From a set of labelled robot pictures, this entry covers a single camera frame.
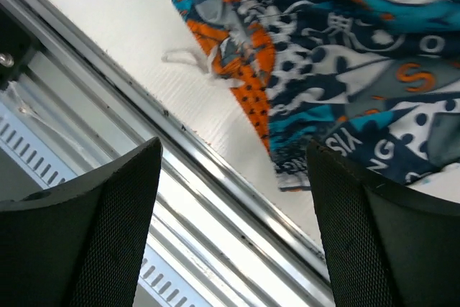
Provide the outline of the blue orange patterned shorts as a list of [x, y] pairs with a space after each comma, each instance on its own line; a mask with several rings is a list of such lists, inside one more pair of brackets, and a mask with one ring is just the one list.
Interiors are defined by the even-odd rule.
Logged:
[[281, 191], [317, 141], [403, 185], [459, 167], [459, 0], [171, 0]]

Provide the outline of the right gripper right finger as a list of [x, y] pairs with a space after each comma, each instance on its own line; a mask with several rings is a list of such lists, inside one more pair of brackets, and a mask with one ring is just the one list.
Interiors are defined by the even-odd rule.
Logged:
[[337, 306], [457, 306], [459, 205], [317, 142], [308, 176]]

